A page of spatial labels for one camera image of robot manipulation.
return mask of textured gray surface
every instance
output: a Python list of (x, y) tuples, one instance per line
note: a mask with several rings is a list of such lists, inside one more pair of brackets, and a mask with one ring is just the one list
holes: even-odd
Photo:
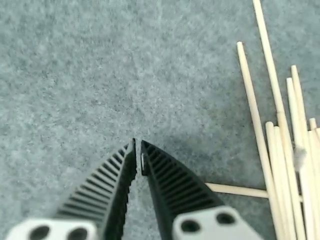
[[(262, 5), (283, 98), (297, 64), (307, 117), (320, 123), (319, 1)], [(23, 218), (43, 216), (79, 174), (131, 137), (204, 181), (264, 188), (239, 40), (262, 121), (275, 121), (251, 0), (1, 0), (0, 238)], [(274, 239), (268, 201), (221, 197)], [(124, 239), (159, 238), (138, 175)]]

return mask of wooden stick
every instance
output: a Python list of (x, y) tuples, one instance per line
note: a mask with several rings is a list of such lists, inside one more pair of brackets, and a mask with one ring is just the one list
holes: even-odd
[[(233, 195), (241, 195), (247, 197), (261, 198), (267, 199), (268, 193), (266, 190), (241, 187), (241, 186), (231, 186), (231, 185), (223, 185), (217, 183), (205, 183), (213, 192), (222, 193), (222, 194), (233, 194)], [(299, 196), (299, 201), (302, 203), (302, 196)]]
[[(306, 118), (306, 110), (304, 104), (304, 97), (302, 93), (301, 83), (299, 79), (298, 69), (296, 65), (291, 66), (291, 74), (292, 74), (292, 83), (294, 89), (294, 95), (296, 100), (299, 124), (300, 124), (300, 132), (302, 136), (302, 144), (303, 148), (306, 150), (306, 157), (305, 157), (305, 170), (306, 170), (306, 179), (308, 181), (308, 188), (311, 197), (311, 207), (313, 212), (317, 213), (318, 208), (320, 207), (317, 203), (317, 182), (315, 181), (315, 171), (314, 166), (316, 165), (313, 163), (313, 158), (311, 157), (311, 148), (309, 144), (309, 136), (308, 136), (308, 125), (307, 125), (307, 118)], [(314, 222), (314, 228), (316, 235), (320, 236), (320, 221)]]
[(271, 82), (275, 108), (277, 112), (285, 112), (284, 103), (281, 97), (275, 62), (272, 56), (268, 32), (267, 32), (266, 23), (265, 23), (260, 0), (253, 0), (253, 6), (255, 11), (256, 21), (257, 21), (259, 32), (260, 32), (260, 38), (262, 42), (262, 48), (264, 52), (266, 66), (268, 69), (269, 78)]
[(311, 158), (313, 163), (313, 170), (314, 170), (314, 180), (316, 183), (316, 203), (317, 203), (317, 212), (315, 213), (315, 225), (319, 225), (320, 223), (320, 142), (318, 141), (317, 132), (316, 130), (308, 131), (308, 137), (309, 137), (309, 144), (310, 144), (310, 150), (311, 150)]
[(317, 121), (315, 118), (310, 118), (309, 124), (310, 124), (310, 130), (314, 130), (317, 128)]
[[(304, 141), (303, 141), (303, 136), (301, 132), (298, 106), (297, 106), (292, 78), (287, 78), (286, 84), (287, 84), (287, 91), (288, 91), (288, 97), (289, 97), (289, 106), (290, 106), (295, 147), (299, 149), (303, 149)], [(306, 237), (308, 240), (314, 240), (315, 226), (314, 226), (314, 217), (313, 217), (313, 211), (312, 211), (313, 204), (312, 204), (312, 197), (311, 197), (311, 192), (309, 188), (309, 178), (308, 178), (306, 162), (303, 164), (299, 173), (300, 173), (299, 174), (300, 184), (301, 184), (302, 197), (303, 197), (303, 210), (304, 210)]]
[(299, 199), (299, 190), (298, 190), (298, 182), (296, 178), (296, 172), (294, 167), (294, 154), (293, 154), (293, 146), (290, 137), (290, 132), (288, 129), (288, 123), (286, 116), (283, 112), (278, 112), (276, 114), (278, 119), (278, 124), (280, 127), (281, 139), (284, 149), (285, 155), (285, 164), (286, 170), (288, 174), (288, 181), (290, 186), (291, 193), (291, 203), (293, 207), (293, 215), (295, 222), (295, 230), (298, 240), (306, 240), (306, 233), (304, 227), (304, 219), (302, 214), (302, 209), (300, 205)]
[(296, 229), (295, 229), (295, 218), (293, 212), (293, 205), (291, 201), (291, 193), (290, 193), (290, 185), (288, 179), (288, 172), (286, 167), (286, 159), (283, 149), (283, 143), (281, 140), (281, 131), (278, 126), (274, 127), (274, 136), (275, 136), (275, 146), (277, 152), (277, 163), (279, 169), (279, 175), (281, 179), (281, 190), (283, 194), (283, 202), (284, 202), (284, 209), (285, 209), (285, 217), (288, 229), (288, 239), (296, 240)]
[(320, 141), (320, 127), (318, 127), (315, 131), (316, 131), (316, 134), (317, 134), (318, 139)]
[(283, 228), (284, 239), (292, 239), (289, 237), (289, 222), (286, 217), (286, 203), (284, 200), (284, 193), (282, 187), (282, 177), (281, 177), (281, 169), (279, 165), (277, 147), (276, 147), (276, 135), (275, 135), (275, 127), (271, 121), (268, 121), (265, 124), (266, 129), (266, 139), (269, 149), (269, 158), (271, 162), (272, 175), (274, 181), (274, 187), (276, 192), (277, 201), (280, 208), (280, 216), (281, 216), (281, 224)]
[(278, 124), (280, 125), (282, 142), (284, 144), (285, 161), (288, 169), (288, 178), (289, 178), (289, 184), (290, 184), (290, 191), (292, 195), (291, 201), (294, 209), (294, 220), (297, 226), (297, 229), (296, 229), (297, 239), (306, 240), (306, 233), (303, 227), (304, 226), (303, 215), (300, 208), (300, 203), (297, 199), (299, 192), (298, 192), (297, 179), (296, 179), (296, 175), (293, 167), (294, 158), (293, 158), (292, 141), (290, 137), (284, 104), (282, 102), (276, 67), (275, 67), (273, 56), (272, 56), (272, 51), (270, 47), (270, 42), (268, 38), (268, 32), (266, 28), (264, 14), (262, 11), (261, 2), (260, 0), (252, 0), (252, 1), (253, 1), (255, 16), (256, 16), (259, 32), (260, 32), (260, 38), (262, 42), (262, 48), (264, 52), (266, 66), (269, 73), (272, 94), (273, 94), (275, 107), (277, 111), (277, 120), (278, 120)]
[(246, 95), (248, 98), (249, 108), (251, 112), (251, 118), (253, 122), (253, 128), (256, 138), (256, 143), (258, 147), (258, 152), (260, 156), (260, 161), (262, 165), (262, 171), (264, 175), (266, 189), (269, 195), (269, 204), (271, 208), (271, 214), (274, 222), (275, 234), (278, 240), (282, 240), (284, 236), (283, 228), (281, 226), (281, 216), (279, 204), (277, 201), (277, 195), (275, 190), (275, 184), (273, 181), (273, 176), (271, 172), (267, 146), (265, 142), (265, 137), (262, 129), (261, 119), (259, 115), (259, 110), (257, 106), (256, 96), (254, 92), (254, 87), (252, 84), (249, 66), (247, 63), (247, 58), (242, 42), (237, 42), (237, 50), (239, 55), (239, 62), (242, 71), (244, 86)]

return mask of pile of wooden sticks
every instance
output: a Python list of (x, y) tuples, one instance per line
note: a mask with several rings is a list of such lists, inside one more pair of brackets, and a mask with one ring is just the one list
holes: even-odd
[[(260, 0), (253, 0), (253, 6), (278, 123), (278, 126), (274, 126), (272, 122), (266, 123), (267, 144), (242, 42), (237, 43), (237, 51), (266, 191), (212, 183), (207, 185), (216, 192), (268, 198), (278, 240), (318, 240), (320, 239), (320, 184), (317, 183), (320, 183), (320, 128), (317, 128), (316, 120), (311, 118), (308, 129), (298, 70), (293, 65), (291, 77), (286, 79), (293, 146)], [(299, 194), (297, 177), (300, 180), (302, 196)]]

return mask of bamboo skewer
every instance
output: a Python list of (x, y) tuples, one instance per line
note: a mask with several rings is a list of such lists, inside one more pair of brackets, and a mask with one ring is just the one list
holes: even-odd
[(315, 118), (310, 118), (309, 124), (310, 124), (310, 130), (314, 130), (317, 128), (317, 122)]
[(320, 127), (318, 127), (315, 131), (316, 131), (316, 134), (317, 134), (318, 139), (320, 141)]
[(297, 179), (296, 179), (296, 174), (293, 166), (294, 158), (293, 158), (292, 141), (290, 137), (284, 104), (282, 102), (276, 67), (275, 67), (273, 56), (272, 56), (272, 51), (270, 47), (270, 42), (268, 38), (268, 32), (266, 28), (266, 23), (264, 19), (261, 2), (260, 0), (252, 0), (252, 1), (253, 1), (255, 16), (256, 16), (257, 25), (260, 33), (260, 38), (262, 42), (263, 53), (264, 53), (264, 57), (265, 57), (265, 61), (266, 61), (266, 65), (269, 73), (275, 108), (277, 111), (277, 120), (280, 126), (282, 142), (284, 145), (284, 154), (285, 154), (286, 167), (288, 170), (288, 179), (290, 184), (291, 202), (294, 210), (293, 213), (294, 213), (297, 239), (306, 240), (302, 210), (301, 210), (300, 203), (298, 201), (299, 192), (298, 192)]
[(274, 222), (275, 234), (277, 236), (277, 239), (281, 240), (284, 234), (281, 227), (280, 209), (277, 201), (275, 185), (273, 182), (273, 176), (271, 172), (267, 146), (266, 146), (264, 133), (262, 129), (254, 87), (252, 84), (249, 66), (247, 63), (243, 44), (242, 42), (237, 42), (236, 45), (237, 45), (237, 50), (239, 55), (239, 62), (240, 62), (242, 76), (243, 76), (245, 91), (246, 91), (249, 108), (251, 112), (253, 128), (254, 128), (255, 137), (256, 137), (256, 143), (257, 143), (258, 152), (261, 160), (262, 171), (265, 179), (265, 185), (269, 195), (269, 204), (270, 204), (271, 214)]
[(281, 169), (279, 165), (277, 147), (276, 147), (276, 135), (274, 124), (268, 121), (265, 124), (266, 129), (266, 139), (269, 149), (269, 158), (271, 162), (272, 175), (274, 181), (274, 187), (276, 192), (276, 198), (280, 208), (282, 230), (283, 230), (283, 239), (292, 239), (289, 237), (289, 221), (287, 220), (286, 214), (286, 203), (284, 200), (284, 193), (282, 188), (282, 178), (281, 178)]
[[(313, 170), (314, 170), (314, 181), (320, 183), (320, 144), (317, 138), (317, 133), (315, 130), (308, 131), (309, 143), (310, 143), (310, 156), (312, 158)], [(320, 184), (315, 185), (315, 195), (316, 195), (316, 204), (317, 212), (315, 214), (314, 221), (317, 224), (320, 223)]]
[(275, 145), (276, 145), (276, 151), (277, 151), (278, 168), (281, 176), (280, 182), (282, 187), (285, 216), (288, 224), (287, 225), (288, 239), (296, 240), (297, 234), (295, 230), (295, 218), (294, 218), (294, 212), (293, 212), (293, 205), (291, 202), (291, 193), (290, 193), (288, 172), (286, 168), (286, 159), (285, 159), (283, 144), (281, 140), (281, 132), (278, 126), (274, 127), (274, 136), (275, 136)]
[(311, 157), (311, 148), (310, 148), (310, 141), (308, 136), (308, 126), (307, 126), (304, 97), (303, 97), (298, 69), (296, 65), (291, 66), (291, 74), (292, 74), (294, 95), (296, 100), (296, 107), (298, 112), (298, 119), (300, 124), (300, 132), (302, 136), (302, 144), (303, 144), (303, 148), (306, 150), (304, 165), (307, 171), (306, 177), (308, 181), (308, 188), (310, 191), (311, 206), (313, 211), (316, 213), (316, 214), (313, 214), (313, 218), (315, 220), (314, 221), (315, 234), (316, 236), (317, 235), (320, 236), (320, 221), (318, 221), (318, 212), (319, 212), (318, 208), (320, 208), (320, 205), (317, 203), (317, 187), (316, 187), (317, 182), (315, 181), (316, 163), (314, 162), (314, 159)]
[[(267, 199), (269, 197), (267, 191), (261, 190), (261, 189), (223, 185), (223, 184), (209, 183), (209, 182), (207, 182), (206, 185), (211, 189), (211, 191), (222, 193), (222, 194), (233, 194), (233, 195), (241, 195), (241, 196), (262, 198), (262, 199)], [(302, 196), (299, 196), (299, 201), (301, 203), (303, 202)]]
[[(301, 134), (301, 124), (299, 120), (299, 113), (297, 107), (297, 101), (295, 96), (295, 90), (292, 78), (287, 78), (287, 91), (289, 97), (289, 107), (291, 113), (291, 121), (293, 127), (293, 136), (295, 147), (299, 149), (304, 148), (303, 136)], [(302, 188), (302, 197), (303, 197), (303, 210), (304, 210), (304, 220), (306, 228), (306, 237), (308, 240), (315, 239), (315, 226), (314, 226), (314, 217), (312, 211), (312, 197), (309, 188), (309, 178), (307, 171), (307, 164), (304, 164), (300, 170), (300, 183)]]
[(287, 169), (289, 187), (290, 187), (290, 197), (293, 208), (293, 216), (295, 222), (296, 236), (298, 240), (306, 240), (306, 233), (304, 227), (304, 219), (302, 215), (302, 209), (299, 201), (299, 190), (298, 182), (296, 178), (296, 172), (293, 162), (293, 147), (290, 138), (289, 130), (283, 131), (283, 127), (288, 126), (286, 116), (281, 112), (277, 113), (278, 124), (281, 133), (282, 145), (285, 154), (285, 164)]
[(269, 78), (271, 82), (271, 88), (273, 93), (273, 98), (275, 102), (275, 108), (277, 112), (285, 112), (284, 103), (282, 102), (281, 92), (279, 88), (279, 82), (275, 67), (274, 58), (272, 56), (272, 51), (270, 47), (268, 32), (266, 28), (265, 18), (262, 11), (262, 6), (260, 0), (253, 0), (253, 7), (255, 11), (256, 21), (258, 24), (260, 38), (262, 42), (262, 48), (264, 52), (264, 57), (266, 61), (266, 66), (269, 73)]

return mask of screw hole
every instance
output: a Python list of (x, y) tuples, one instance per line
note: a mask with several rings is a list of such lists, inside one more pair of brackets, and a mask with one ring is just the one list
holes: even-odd
[(30, 233), (30, 240), (42, 240), (44, 239), (50, 231), (48, 226), (42, 225), (32, 230)]
[(200, 230), (200, 225), (194, 220), (185, 220), (181, 224), (182, 231), (186, 233), (195, 233)]
[(220, 213), (218, 216), (216, 216), (216, 220), (218, 223), (223, 225), (230, 225), (236, 222), (235, 218), (228, 213)]
[(69, 233), (67, 240), (86, 240), (87, 235), (87, 230), (82, 227), (79, 227)]

